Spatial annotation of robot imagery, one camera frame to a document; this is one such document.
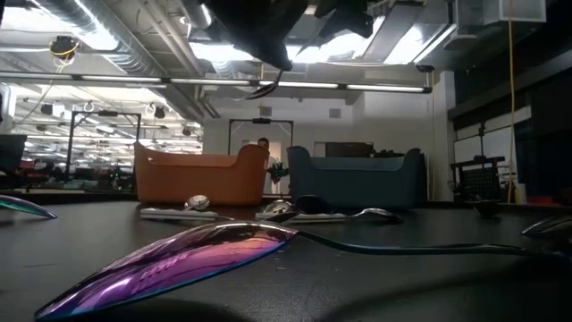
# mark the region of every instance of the man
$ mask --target man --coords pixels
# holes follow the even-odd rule
[[[260,138],[258,139],[258,145],[263,148],[270,148],[270,141],[267,138]],[[279,163],[279,161],[273,157],[268,157],[268,166],[267,169],[273,167],[273,165]],[[265,179],[265,192],[264,194],[272,194],[272,183],[280,182],[280,178],[271,177],[270,173],[266,172],[266,179]]]

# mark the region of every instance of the metal spoon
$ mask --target metal spoon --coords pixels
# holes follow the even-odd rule
[[[292,210],[292,204],[286,200],[278,199],[265,207],[265,214],[283,214]]]
[[[276,216],[272,216],[272,217],[266,219],[266,221],[271,221],[274,223],[284,223],[284,222],[289,221],[292,218],[300,215],[300,213],[305,214],[305,215],[317,215],[317,214],[327,214],[329,212],[332,212],[331,205],[327,201],[325,201],[324,199],[321,199],[320,197],[317,197],[317,196],[300,197],[296,201],[296,209],[298,211],[294,211],[293,209],[290,209],[288,212],[281,213],[281,214],[278,214]],[[348,219],[352,219],[352,218],[357,218],[357,217],[365,215],[365,214],[377,215],[377,216],[385,219],[387,222],[394,223],[394,224],[403,223],[403,219],[400,216],[397,216],[397,215],[395,215],[395,214],[393,214],[387,210],[380,209],[380,208],[365,208],[364,210],[362,210],[361,212],[359,212],[355,215],[345,216],[343,218],[340,218],[340,220],[348,220]]]
[[[211,204],[211,201],[208,199],[207,196],[203,196],[203,195],[197,195],[197,196],[193,196],[190,197],[189,199],[187,199],[187,202],[185,202],[185,208],[183,209],[183,211],[189,211],[189,210],[205,210],[208,208],[208,206]]]

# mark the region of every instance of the exposed ceiling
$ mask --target exposed ceiling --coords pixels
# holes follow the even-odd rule
[[[40,4],[49,4],[54,0],[35,1]],[[75,4],[70,0],[56,3],[60,4],[60,9],[67,8],[66,5]],[[458,1],[458,4],[473,3],[467,0]],[[137,53],[137,55],[138,57],[144,56],[144,59],[157,67],[153,69],[154,75],[159,71],[169,76],[189,77],[201,74],[207,77],[220,77],[211,62],[206,59],[193,59],[200,53],[193,52],[188,44],[190,42],[203,45],[225,45],[224,41],[211,40],[203,30],[191,29],[189,31],[181,0],[91,0],[85,4],[94,13],[92,17],[94,21],[101,21],[104,27],[117,28],[119,26],[120,30],[111,30],[109,27],[108,31],[111,31],[112,35],[107,37],[117,35],[121,39],[128,38],[127,46],[122,49],[123,53],[125,51],[136,52],[140,46],[144,53]],[[282,79],[284,81],[426,85],[425,75],[419,72],[413,64],[407,63],[416,58],[424,48],[429,47],[429,44],[434,42],[435,38],[453,22],[457,22],[459,26],[466,24],[461,20],[462,17],[459,18],[457,7],[454,4],[455,2],[444,0],[372,2],[370,13],[376,21],[379,21],[377,26],[379,29],[374,31],[370,39],[361,39],[368,45],[364,48],[363,57],[354,59],[351,55],[340,55],[335,59],[330,57],[325,63],[294,63],[294,68],[284,73]],[[105,13],[105,16],[98,16],[96,13]],[[318,25],[318,19],[311,14],[305,14],[285,39],[286,44],[299,46],[305,43],[312,38]],[[433,64],[438,69],[467,68],[472,64],[479,64],[490,55],[494,55],[496,51],[501,50],[502,41],[497,40],[502,39],[502,35],[506,35],[504,28],[499,23],[471,25],[471,28],[460,32],[470,31],[476,34],[477,41],[470,43],[470,46],[466,48],[453,51],[444,50],[440,43],[419,63]],[[534,24],[518,25],[518,35],[523,37],[533,28]],[[62,35],[80,37],[86,43],[75,57],[73,64],[66,66],[64,72],[125,74],[124,70],[118,68],[117,55],[109,55],[109,52],[102,52],[98,50],[101,48],[94,48],[93,45],[88,46],[88,42],[82,38],[89,36],[85,30],[78,31],[75,27],[71,28],[69,23],[54,20],[48,14],[34,8],[8,8],[6,10],[4,23],[0,29],[0,69],[17,72],[56,72],[57,64],[47,51],[47,46],[56,36]],[[186,45],[185,50],[181,48],[173,50],[181,40]],[[257,61],[232,61],[231,67],[241,78],[259,79],[262,77],[273,80],[278,73],[278,70],[272,66],[267,64],[263,66]],[[74,104],[85,104],[89,100],[106,105],[106,108],[119,110],[131,105],[130,111],[137,110],[142,113],[145,123],[155,120],[145,115],[144,106],[150,103],[162,104],[168,106],[169,111],[172,110],[168,113],[169,117],[172,114],[171,121],[178,123],[176,126],[171,124],[170,129],[172,128],[173,133],[180,133],[181,124],[185,120],[202,123],[204,118],[218,117],[219,113],[224,116],[225,106],[217,106],[215,103],[221,101],[217,98],[241,99],[254,90],[205,86],[204,91],[198,91],[196,87],[190,85],[177,85],[176,87],[169,85],[169,88],[165,90],[141,89],[135,92],[135,89],[110,88],[109,86],[113,84],[106,86],[105,89],[91,88],[88,91],[77,86],[54,86],[46,95],[46,99],[63,102],[68,108]],[[22,92],[26,93],[26,96],[39,98],[46,86],[25,85],[25,88],[26,90]],[[205,103],[207,99],[202,96],[205,93],[211,98],[210,105],[214,106],[215,111]],[[358,96],[358,92],[343,90],[282,88],[278,88],[269,95],[269,97],[287,98],[343,99],[345,105],[353,104]]]

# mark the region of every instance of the orange bin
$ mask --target orange bin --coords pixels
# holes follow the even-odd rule
[[[205,195],[211,205],[257,205],[262,201],[268,150],[246,145],[237,156],[183,155],[135,143],[139,201],[183,204]]]

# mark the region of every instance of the table surface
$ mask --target table surface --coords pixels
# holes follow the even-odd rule
[[[141,220],[137,202],[48,206],[59,218],[0,210],[0,321],[31,321],[77,282],[189,222]],[[253,217],[255,208],[219,208]],[[519,232],[543,215],[417,209],[401,225],[371,220],[296,225],[367,245],[488,242],[526,246]],[[298,237],[227,274],[79,321],[570,321],[572,269],[495,255],[377,257]]]

